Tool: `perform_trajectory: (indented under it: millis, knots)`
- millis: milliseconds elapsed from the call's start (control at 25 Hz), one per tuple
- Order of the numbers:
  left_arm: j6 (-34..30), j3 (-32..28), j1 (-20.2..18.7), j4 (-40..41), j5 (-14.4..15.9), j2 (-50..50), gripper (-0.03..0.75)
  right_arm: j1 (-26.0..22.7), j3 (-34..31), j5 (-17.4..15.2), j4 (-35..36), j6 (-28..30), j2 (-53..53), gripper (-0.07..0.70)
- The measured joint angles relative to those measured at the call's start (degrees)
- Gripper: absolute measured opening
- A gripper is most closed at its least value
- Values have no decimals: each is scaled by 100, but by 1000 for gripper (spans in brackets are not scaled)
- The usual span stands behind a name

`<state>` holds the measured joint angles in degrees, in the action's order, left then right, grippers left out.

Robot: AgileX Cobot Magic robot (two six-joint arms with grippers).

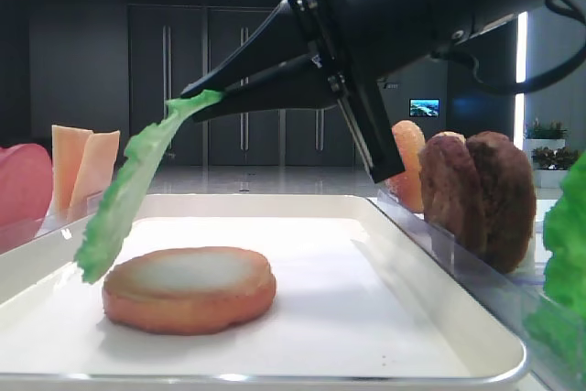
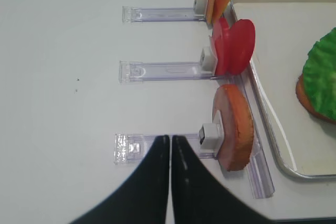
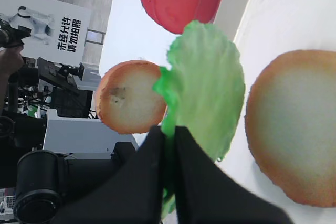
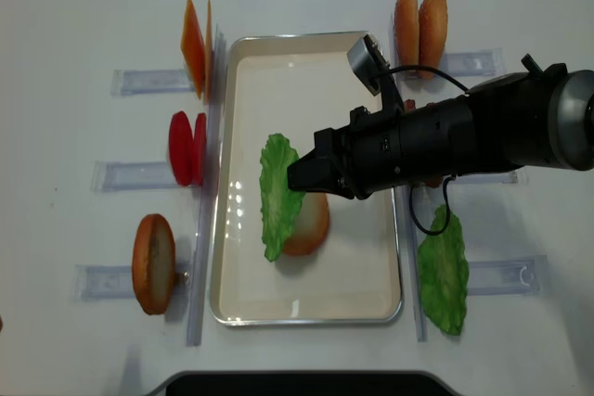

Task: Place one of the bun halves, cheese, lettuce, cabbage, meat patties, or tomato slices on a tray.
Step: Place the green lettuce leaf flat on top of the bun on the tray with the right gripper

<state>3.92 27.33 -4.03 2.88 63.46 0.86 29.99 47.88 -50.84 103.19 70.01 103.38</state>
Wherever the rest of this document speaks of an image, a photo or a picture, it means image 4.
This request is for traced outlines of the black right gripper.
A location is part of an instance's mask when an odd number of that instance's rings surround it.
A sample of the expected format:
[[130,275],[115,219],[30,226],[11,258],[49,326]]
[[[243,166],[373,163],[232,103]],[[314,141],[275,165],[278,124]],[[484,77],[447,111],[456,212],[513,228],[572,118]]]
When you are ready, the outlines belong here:
[[377,130],[318,131],[315,150],[287,175],[293,191],[365,199],[403,183],[477,171],[473,117],[457,98],[401,114]]

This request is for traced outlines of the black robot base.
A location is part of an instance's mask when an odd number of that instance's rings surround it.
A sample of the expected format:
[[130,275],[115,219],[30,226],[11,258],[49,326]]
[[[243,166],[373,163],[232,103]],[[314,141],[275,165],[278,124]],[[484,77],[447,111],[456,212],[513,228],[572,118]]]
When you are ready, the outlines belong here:
[[186,375],[167,385],[168,395],[451,395],[420,374],[214,373]]

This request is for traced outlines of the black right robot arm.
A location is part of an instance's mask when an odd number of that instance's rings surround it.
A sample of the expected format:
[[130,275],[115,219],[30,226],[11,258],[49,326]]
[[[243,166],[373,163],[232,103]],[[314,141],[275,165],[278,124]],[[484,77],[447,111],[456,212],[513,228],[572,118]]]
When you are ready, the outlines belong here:
[[592,169],[592,70],[541,70],[529,57],[523,64],[524,72],[413,111],[389,70],[374,73],[381,111],[359,107],[348,125],[316,132],[314,149],[287,169],[289,188],[366,199],[446,175]]

